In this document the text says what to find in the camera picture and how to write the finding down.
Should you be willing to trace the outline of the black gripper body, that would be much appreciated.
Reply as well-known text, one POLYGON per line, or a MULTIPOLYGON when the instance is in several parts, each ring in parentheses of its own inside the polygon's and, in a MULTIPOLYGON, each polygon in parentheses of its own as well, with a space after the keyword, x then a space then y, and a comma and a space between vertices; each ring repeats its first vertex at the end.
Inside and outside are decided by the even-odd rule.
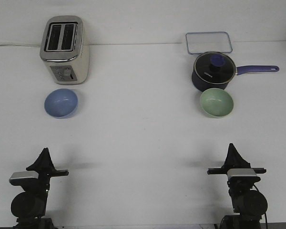
POLYGON ((50 179, 52 177, 63 177, 68 176, 69 171, 65 170, 57 170, 57 169, 41 169, 39 171, 33 170, 31 168, 26 168, 27 171, 34 171, 38 174, 38 177, 30 180, 28 182, 28 186, 26 187, 26 191, 31 193, 41 193, 48 192, 50 190, 50 179))
MULTIPOLYGON (((247 192, 259 182, 261 178, 259 174, 266 173, 265 168, 252 168, 257 176, 256 177, 233 177, 230 180, 227 179, 227 185, 230 193, 241 193, 247 192)), ((209 168, 207 171, 208 175, 227 175, 228 168, 209 168)))

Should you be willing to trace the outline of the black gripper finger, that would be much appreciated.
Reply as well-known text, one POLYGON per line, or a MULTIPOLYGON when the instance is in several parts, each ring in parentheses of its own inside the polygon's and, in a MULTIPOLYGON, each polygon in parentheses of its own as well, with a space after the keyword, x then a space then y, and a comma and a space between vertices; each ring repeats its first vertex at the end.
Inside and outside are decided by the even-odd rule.
POLYGON ((244 160, 238 153, 236 147, 232 145, 233 165, 235 168, 250 168, 250 163, 244 160))
POLYGON ((234 165, 234 145, 233 143, 230 143, 223 167, 231 168, 233 165, 234 165))
POLYGON ((55 166, 54 166, 54 164, 52 162, 52 159, 51 159, 51 155, 50 155, 49 149, 47 149, 47 155, 48 155, 48 167, 50 169, 55 169, 55 166))
POLYGON ((48 166, 49 149, 44 148, 36 161, 33 163, 33 168, 46 168, 48 166))

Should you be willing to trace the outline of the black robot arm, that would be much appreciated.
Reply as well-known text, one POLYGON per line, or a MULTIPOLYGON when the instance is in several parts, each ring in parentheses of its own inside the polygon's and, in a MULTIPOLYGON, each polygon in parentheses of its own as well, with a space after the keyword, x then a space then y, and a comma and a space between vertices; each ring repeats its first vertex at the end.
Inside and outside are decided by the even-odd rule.
POLYGON ((45 218, 50 180, 52 177, 69 175, 68 170, 57 170, 49 149, 42 150, 36 161, 25 171, 14 172, 9 178, 13 186, 20 186, 19 193, 11 202, 11 212, 17 218, 14 229, 54 229, 51 218, 45 218))
POLYGON ((256 183, 265 168, 253 168, 230 143, 224 164, 220 168, 209 168, 209 175, 227 175, 228 194, 232 201, 233 215, 225 215, 217 229, 260 229, 260 220, 266 216, 267 199, 258 190, 256 183))

